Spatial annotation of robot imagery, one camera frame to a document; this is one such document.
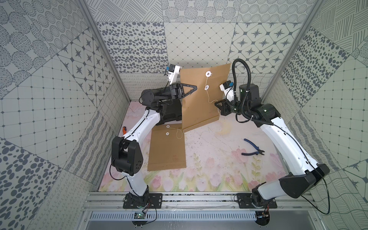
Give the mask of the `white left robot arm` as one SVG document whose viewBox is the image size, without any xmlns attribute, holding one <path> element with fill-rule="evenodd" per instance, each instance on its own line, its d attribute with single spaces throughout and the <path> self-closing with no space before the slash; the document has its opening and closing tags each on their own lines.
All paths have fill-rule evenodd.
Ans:
<svg viewBox="0 0 368 230">
<path fill-rule="evenodd" d="M 140 172 L 143 165 L 140 142 L 156 125 L 181 121 L 181 99 L 196 90 L 195 85 L 185 83 L 144 90 L 140 97 L 142 105 L 146 107 L 143 117 L 130 131 L 121 137 L 116 136 L 112 141 L 111 166 L 127 179 L 129 195 L 144 205 L 149 198 L 149 187 Z"/>
</svg>

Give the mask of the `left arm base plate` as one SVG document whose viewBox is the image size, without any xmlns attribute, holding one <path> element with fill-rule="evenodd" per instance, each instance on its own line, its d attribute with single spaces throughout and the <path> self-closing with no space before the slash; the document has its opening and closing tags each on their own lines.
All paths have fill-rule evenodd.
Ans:
<svg viewBox="0 0 368 230">
<path fill-rule="evenodd" d="M 160 209 L 162 207 L 162 193 L 145 193 L 137 196 L 132 193 L 126 194 L 124 198 L 124 209 L 143 209 L 149 205 L 149 209 Z"/>
</svg>

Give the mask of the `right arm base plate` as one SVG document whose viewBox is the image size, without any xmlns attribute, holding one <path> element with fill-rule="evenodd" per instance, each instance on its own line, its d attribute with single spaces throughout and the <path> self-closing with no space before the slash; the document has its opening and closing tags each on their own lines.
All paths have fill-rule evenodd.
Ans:
<svg viewBox="0 0 368 230">
<path fill-rule="evenodd" d="M 237 193 L 234 198 L 240 209 L 276 209 L 276 200 L 264 200 L 260 195 L 253 193 Z"/>
</svg>

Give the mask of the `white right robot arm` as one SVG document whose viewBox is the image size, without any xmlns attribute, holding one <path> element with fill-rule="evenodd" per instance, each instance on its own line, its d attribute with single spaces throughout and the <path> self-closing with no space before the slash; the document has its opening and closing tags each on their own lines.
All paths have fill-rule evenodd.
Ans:
<svg viewBox="0 0 368 230">
<path fill-rule="evenodd" d="M 221 115 L 234 113 L 243 116 L 246 122 L 254 122 L 271 139 L 288 170 L 288 175 L 252 189 L 253 203 L 257 207 L 280 196 L 298 198 L 330 173 L 327 165 L 317 162 L 294 138 L 278 110 L 272 104 L 261 102 L 257 85 L 241 85 L 239 98 L 230 80 L 219 88 L 225 95 L 225 99 L 215 103 Z"/>
</svg>

